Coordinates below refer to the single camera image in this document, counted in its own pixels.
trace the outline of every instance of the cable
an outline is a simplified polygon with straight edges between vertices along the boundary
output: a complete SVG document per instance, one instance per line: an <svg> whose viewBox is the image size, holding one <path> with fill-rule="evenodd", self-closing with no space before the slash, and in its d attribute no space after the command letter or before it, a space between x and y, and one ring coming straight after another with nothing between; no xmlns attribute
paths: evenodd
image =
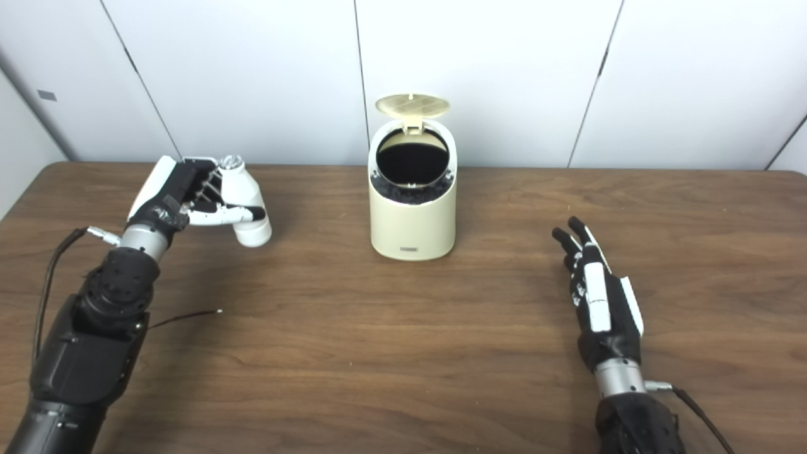
<svg viewBox="0 0 807 454"><path fill-rule="evenodd" d="M672 387L672 392L675 393L675 395L678 396L679 399L684 401L684 403L687 404L687 406L690 409L692 409L692 411L695 412L695 414L697 414L698 417L704 420L706 426L712 431L714 436L717 437L717 441L719 441L720 444L723 445L725 451L728 452L729 454L734 454L734 450L731 448L731 446L729 446L729 442L725 440L725 438L717 429L717 427L714 424L712 424L712 421L709 420L709 418L706 416L706 413L698 406L698 404L695 403L695 401L691 397L689 397L689 394L687 394L687 392L684 391L683 389L676 388L675 386Z"/></svg>
<svg viewBox="0 0 807 454"><path fill-rule="evenodd" d="M222 309L216 309L216 310L203 310L203 311L200 311L200 312L188 313L188 314L185 314L185 315L180 315L180 316L177 316L177 317L169 318L168 320L163 320L162 322L159 322L159 323L155 323L154 325L151 325L149 327L149 329L153 330L154 328L157 328L157 327L163 326L163 325L168 325L169 323L176 322L177 320L184 320L186 318L198 317L200 315L211 315L211 314L214 314L214 313L222 313L222 312L224 312Z"/></svg>
<svg viewBox="0 0 807 454"><path fill-rule="evenodd" d="M50 296L50 286L53 281L53 270L56 269L56 263L59 262L61 255L70 247L77 239L84 236L87 232L87 227L75 229L68 235L61 244L53 251L53 256L48 264L48 270L45 272L45 283L42 287L42 296L40 298L39 312L36 314L36 323L34 324L34 348L31 352L31 368L36 364L36 358L40 355L40 346L42 345L42 325L45 320L45 308L48 306L48 296Z"/></svg>

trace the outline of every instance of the cream trash can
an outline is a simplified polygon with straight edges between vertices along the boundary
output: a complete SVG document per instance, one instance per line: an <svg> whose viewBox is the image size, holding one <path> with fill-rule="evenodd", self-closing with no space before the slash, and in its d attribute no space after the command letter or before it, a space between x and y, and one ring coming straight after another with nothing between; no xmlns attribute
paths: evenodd
<svg viewBox="0 0 807 454"><path fill-rule="evenodd" d="M376 104L396 118L370 143L370 236L379 254L430 260L454 247L457 224L457 147L436 118L449 110L429 95L392 95Z"/></svg>

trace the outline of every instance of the robot finger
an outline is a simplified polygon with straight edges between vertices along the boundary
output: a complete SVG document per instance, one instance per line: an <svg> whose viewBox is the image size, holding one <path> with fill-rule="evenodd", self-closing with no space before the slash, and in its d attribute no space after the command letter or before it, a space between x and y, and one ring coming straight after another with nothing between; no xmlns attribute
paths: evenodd
<svg viewBox="0 0 807 454"><path fill-rule="evenodd" d="M575 233L580 236L580 240L583 242L583 245L594 245L600 250L600 257L602 259L603 265L605 265L605 269L608 272L611 272L611 267L608 265L608 260L605 259L605 254L602 253L602 248L600 247L600 243L597 242L596 238L594 238L594 233L585 225L577 216L572 216L569 218L569 227L575 231Z"/></svg>
<svg viewBox="0 0 807 454"><path fill-rule="evenodd" d="M558 227L552 229L552 238L557 240L563 250L571 257L574 257L575 254L581 252L583 249L580 247L577 240L564 229L559 229Z"/></svg>
<svg viewBox="0 0 807 454"><path fill-rule="evenodd" d="M608 305L605 269L601 259L600 250L596 246L583 248L582 263L586 278L588 320L595 333L611 330L611 309Z"/></svg>
<svg viewBox="0 0 807 454"><path fill-rule="evenodd" d="M619 281L620 284L622 284L622 292L625 294L625 300L628 301L628 309L630 309L630 315L633 317L633 324L636 325L636 329L639 331L639 337L641 337L645 332L645 322L642 319L642 311L639 310L636 295L633 294L633 286L630 284L628 276L623 277Z"/></svg>

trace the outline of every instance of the robotic arm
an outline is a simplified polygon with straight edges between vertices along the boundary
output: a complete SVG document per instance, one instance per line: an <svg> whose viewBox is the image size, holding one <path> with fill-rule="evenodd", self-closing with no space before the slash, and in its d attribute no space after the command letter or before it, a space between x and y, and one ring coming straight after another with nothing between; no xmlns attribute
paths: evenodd
<svg viewBox="0 0 807 454"><path fill-rule="evenodd" d="M563 263L571 273L580 357L600 389L600 454L685 454L677 418L647 393L642 379L644 323L630 280L612 274L600 245L580 219L569 219L569 227L580 242L562 229L554 229L552 236L567 254Z"/></svg>
<svg viewBox="0 0 807 454"><path fill-rule="evenodd" d="M90 228L115 247L57 314L36 356L31 400L6 454L92 451L145 339L158 263L188 224L233 224L245 246L269 240L260 189L239 157L163 157L137 196L122 237Z"/></svg>

